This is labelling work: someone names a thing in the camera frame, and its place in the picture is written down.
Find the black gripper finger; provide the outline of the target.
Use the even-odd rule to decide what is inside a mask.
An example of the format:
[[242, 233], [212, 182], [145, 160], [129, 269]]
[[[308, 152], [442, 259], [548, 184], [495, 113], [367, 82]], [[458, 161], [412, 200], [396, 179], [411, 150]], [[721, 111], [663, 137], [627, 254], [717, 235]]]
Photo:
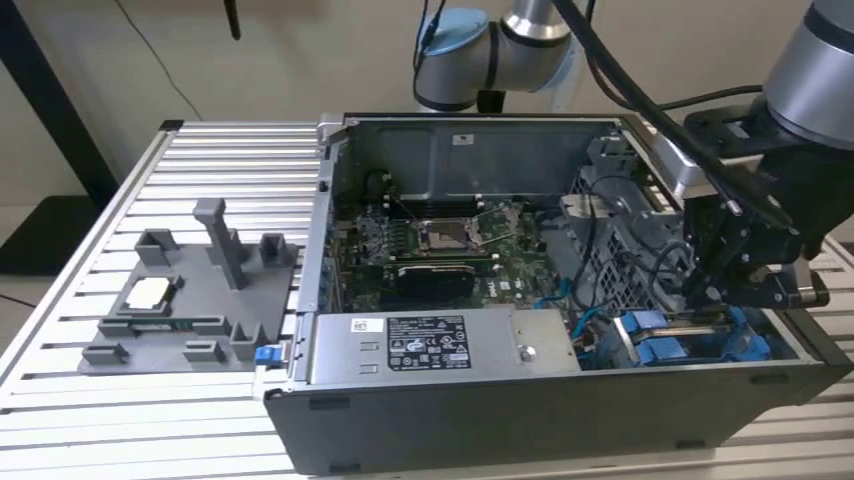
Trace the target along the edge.
[[806, 264], [786, 264], [779, 271], [759, 269], [725, 286], [725, 302], [762, 309], [809, 309], [829, 304], [830, 292]]
[[729, 281], [799, 258], [799, 232], [769, 226], [754, 214], [734, 214], [719, 196], [689, 199], [683, 220], [694, 259], [683, 281], [690, 309], [730, 305], [725, 302]]

